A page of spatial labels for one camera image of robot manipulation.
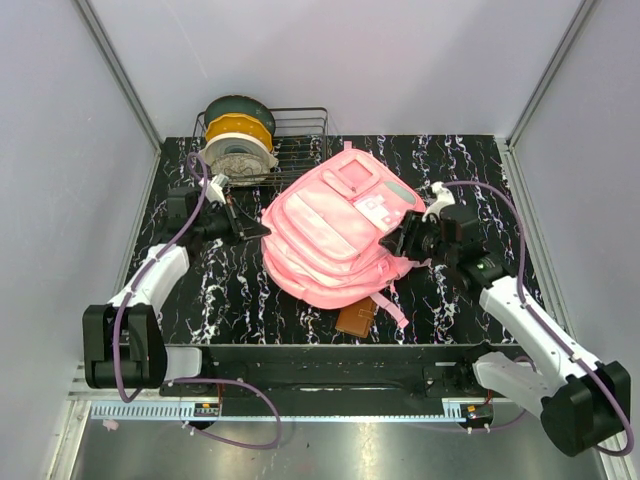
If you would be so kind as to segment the pink student backpack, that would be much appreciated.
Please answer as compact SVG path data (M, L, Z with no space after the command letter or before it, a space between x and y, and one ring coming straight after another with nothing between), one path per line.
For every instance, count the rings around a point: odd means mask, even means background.
M261 240L269 277L311 306L341 309L365 298L399 328L408 320L382 295L417 262L395 257L380 240L407 211L424 213L420 196L369 153L346 148L281 192L263 211Z

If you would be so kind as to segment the brown leather wallet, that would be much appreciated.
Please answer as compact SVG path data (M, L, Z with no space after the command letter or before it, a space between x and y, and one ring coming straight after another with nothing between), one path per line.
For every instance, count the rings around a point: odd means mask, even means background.
M340 310L335 328L338 332L367 338L375 315L375 302L366 297Z

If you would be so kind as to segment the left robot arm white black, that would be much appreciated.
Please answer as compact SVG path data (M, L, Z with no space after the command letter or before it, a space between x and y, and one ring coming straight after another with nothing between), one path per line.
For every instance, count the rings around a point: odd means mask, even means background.
M270 234L213 186L169 192L166 216L140 268L123 289L82 317L84 369L92 389L156 389L180 379L196 396L215 386L216 372L197 347L165 345L158 318L169 294L207 242L234 246Z

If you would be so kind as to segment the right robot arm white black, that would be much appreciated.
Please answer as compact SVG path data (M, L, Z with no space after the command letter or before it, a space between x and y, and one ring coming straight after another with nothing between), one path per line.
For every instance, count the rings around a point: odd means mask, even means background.
M486 248L479 220L466 207L408 211L379 243L395 257L445 266L533 362L521 366L488 350L454 371L460 393L472 397L487 389L510 399L538 418L549 440L569 457L590 448L617 457L633 451L628 371L581 347L535 302L522 280Z

